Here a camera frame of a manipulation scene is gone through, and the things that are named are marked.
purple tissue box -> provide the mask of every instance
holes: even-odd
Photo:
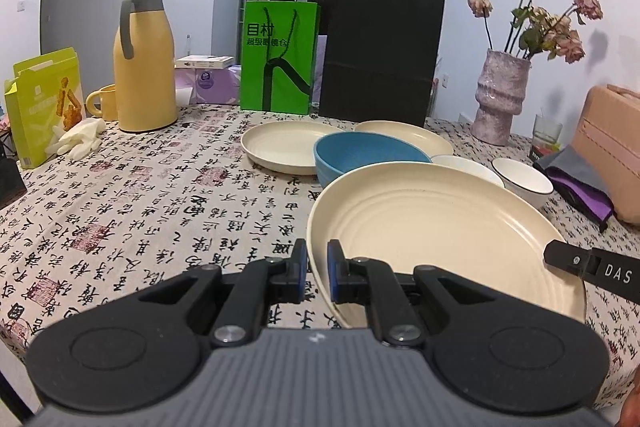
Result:
[[[240,66],[225,70],[175,69],[175,87],[193,87],[189,103],[240,103]]]

ceramic vase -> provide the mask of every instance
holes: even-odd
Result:
[[[492,145],[506,145],[513,116],[522,112],[531,62],[504,52],[487,50],[478,78],[480,104],[471,134]]]

blue bowl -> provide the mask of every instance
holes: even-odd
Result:
[[[345,172],[384,162],[426,162],[430,158],[410,143],[372,132],[328,134],[314,145],[316,174],[322,187]]]

white box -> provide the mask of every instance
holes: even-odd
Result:
[[[233,66],[235,57],[215,57],[209,55],[189,55],[175,61],[176,68],[194,68],[199,70],[224,70]]]

calligraphy tablecloth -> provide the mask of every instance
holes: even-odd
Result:
[[[350,130],[353,123],[314,116],[244,112],[201,105],[177,124],[124,134],[109,124],[101,150],[23,171],[28,194],[0,210],[0,337],[22,357],[34,335],[64,317],[133,293],[198,264],[239,271],[254,259],[286,257],[321,192],[312,177],[253,165],[240,137],[265,121],[315,118]],[[478,140],[461,123],[429,120],[458,155],[487,166],[496,156],[526,159],[529,142],[507,147]],[[557,193],[542,210],[564,238],[638,256],[640,235],[610,220],[600,234]],[[587,323],[609,346],[611,371],[599,405],[622,400],[640,359],[640,309],[587,284]],[[300,305],[277,305],[269,324],[335,328],[335,318],[306,281]]]

